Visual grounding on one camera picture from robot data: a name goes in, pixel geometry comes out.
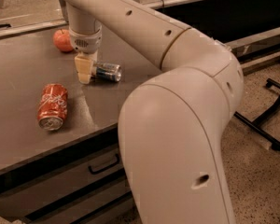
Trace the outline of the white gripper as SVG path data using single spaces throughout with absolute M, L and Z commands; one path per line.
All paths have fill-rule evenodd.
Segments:
M 89 84 L 91 70 L 97 61 L 97 50 L 102 41 L 102 29 L 92 35 L 82 35 L 69 29 L 69 35 L 71 46 L 79 51 L 75 57 L 78 80 L 82 84 Z

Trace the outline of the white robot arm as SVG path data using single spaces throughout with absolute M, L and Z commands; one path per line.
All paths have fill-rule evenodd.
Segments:
M 119 115 L 119 148 L 143 224 L 235 224 L 221 136 L 240 104 L 244 76 L 227 48 L 133 0 L 64 0 L 70 29 L 90 19 L 160 68 Z

